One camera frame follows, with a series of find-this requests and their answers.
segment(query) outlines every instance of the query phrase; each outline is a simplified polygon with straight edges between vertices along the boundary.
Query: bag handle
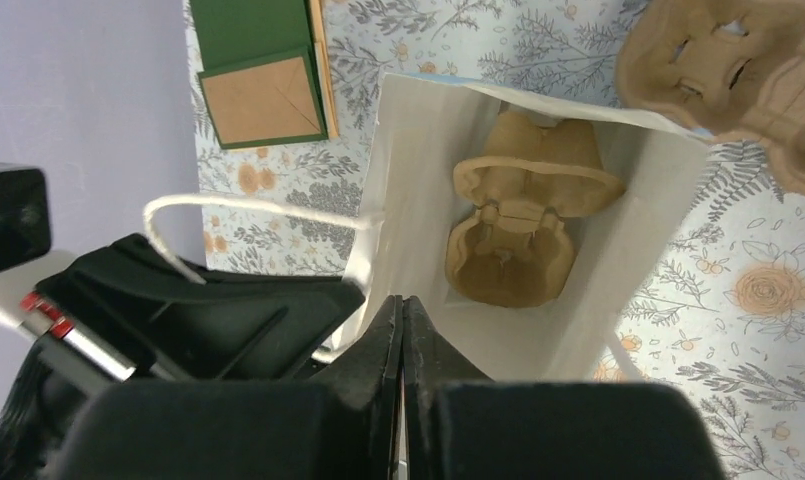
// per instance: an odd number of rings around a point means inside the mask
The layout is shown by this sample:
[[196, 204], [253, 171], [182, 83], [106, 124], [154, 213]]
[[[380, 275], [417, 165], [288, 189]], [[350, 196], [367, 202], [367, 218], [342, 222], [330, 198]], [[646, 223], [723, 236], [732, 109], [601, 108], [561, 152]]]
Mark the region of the bag handle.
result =
[[146, 238], [149, 240], [149, 244], [152, 245], [152, 248], [154, 248], [158, 255], [160, 255], [164, 261], [175, 268], [178, 273], [183, 275], [191, 282], [200, 284], [204, 284], [205, 279], [191, 270], [180, 258], [178, 258], [175, 253], [173, 253], [155, 226], [155, 214], [159, 210], [173, 205], [213, 205], [220, 207], [246, 208], [249, 210], [258, 210], [279, 215], [287, 215], [290, 217], [298, 217], [314, 222], [327, 223], [329, 225], [353, 228], [355, 230], [367, 230], [372, 228], [377, 223], [380, 223], [383, 217], [382, 214], [373, 214], [351, 218], [344, 215], [321, 212], [319, 210], [299, 207], [296, 205], [280, 204], [270, 200], [238, 197], [233, 195], [201, 193], [165, 195], [147, 203], [143, 208], [143, 227]]

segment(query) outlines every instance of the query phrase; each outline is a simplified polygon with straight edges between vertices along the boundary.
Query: floral pattern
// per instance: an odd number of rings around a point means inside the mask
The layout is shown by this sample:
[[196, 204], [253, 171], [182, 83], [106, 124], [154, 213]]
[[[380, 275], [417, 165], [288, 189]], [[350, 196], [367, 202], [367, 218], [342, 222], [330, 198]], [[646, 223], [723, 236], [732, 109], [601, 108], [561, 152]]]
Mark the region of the floral pattern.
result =
[[[341, 136], [222, 151], [195, 80], [202, 191], [357, 213], [385, 72], [481, 78], [617, 105], [617, 52], [647, 0], [335, 0], [325, 27]], [[718, 146], [691, 212], [624, 308], [620, 344], [589, 377], [674, 386], [703, 414], [732, 478], [805, 479], [805, 199], [776, 185], [754, 143]], [[338, 275], [353, 232], [299, 219], [204, 210], [212, 268]]]

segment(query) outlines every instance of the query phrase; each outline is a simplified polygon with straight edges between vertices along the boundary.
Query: floral tablecloth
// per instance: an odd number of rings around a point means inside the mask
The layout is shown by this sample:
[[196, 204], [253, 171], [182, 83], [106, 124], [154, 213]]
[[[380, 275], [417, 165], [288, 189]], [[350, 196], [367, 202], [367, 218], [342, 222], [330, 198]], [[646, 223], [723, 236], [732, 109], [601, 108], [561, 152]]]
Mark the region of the floral tablecloth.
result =
[[[617, 105], [617, 51], [645, 0], [329, 0], [325, 26], [341, 137], [223, 152], [187, 44], [202, 191], [355, 215], [383, 72], [483, 78]], [[719, 147], [694, 208], [623, 312], [621, 353], [698, 406], [730, 476], [805, 479], [805, 198], [785, 195], [751, 144]], [[212, 268], [338, 274], [353, 233], [208, 208]], [[593, 372], [626, 378], [607, 351]]]

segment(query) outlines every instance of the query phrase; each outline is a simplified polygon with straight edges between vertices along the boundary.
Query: white paper bag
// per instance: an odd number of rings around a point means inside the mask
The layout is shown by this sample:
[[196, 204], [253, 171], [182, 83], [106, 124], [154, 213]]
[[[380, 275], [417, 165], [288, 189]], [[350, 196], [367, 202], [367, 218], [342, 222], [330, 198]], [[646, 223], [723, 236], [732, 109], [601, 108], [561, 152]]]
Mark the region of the white paper bag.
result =
[[[503, 102], [539, 117], [594, 122], [606, 171], [627, 184], [601, 213], [568, 225], [578, 256], [558, 299], [513, 310], [460, 296], [444, 277], [449, 233], [473, 206], [455, 193], [455, 165], [476, 156]], [[367, 302], [335, 334], [354, 341], [391, 294], [418, 296], [437, 329], [496, 379], [587, 377], [619, 311], [686, 214], [708, 147], [658, 114], [596, 107], [452, 77], [384, 78], [358, 232], [345, 276]]]

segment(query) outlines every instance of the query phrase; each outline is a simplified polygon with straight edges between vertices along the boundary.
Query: gray surface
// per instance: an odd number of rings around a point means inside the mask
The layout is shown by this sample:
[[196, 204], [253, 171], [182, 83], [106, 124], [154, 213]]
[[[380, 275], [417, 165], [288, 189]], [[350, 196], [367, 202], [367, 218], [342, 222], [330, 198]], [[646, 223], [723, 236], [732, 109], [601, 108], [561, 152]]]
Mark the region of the gray surface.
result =
[[[142, 229], [143, 205], [198, 191], [180, 0], [0, 0], [0, 162], [49, 179], [55, 247]], [[203, 261], [198, 212], [160, 219]], [[0, 407], [27, 345], [0, 329]]]

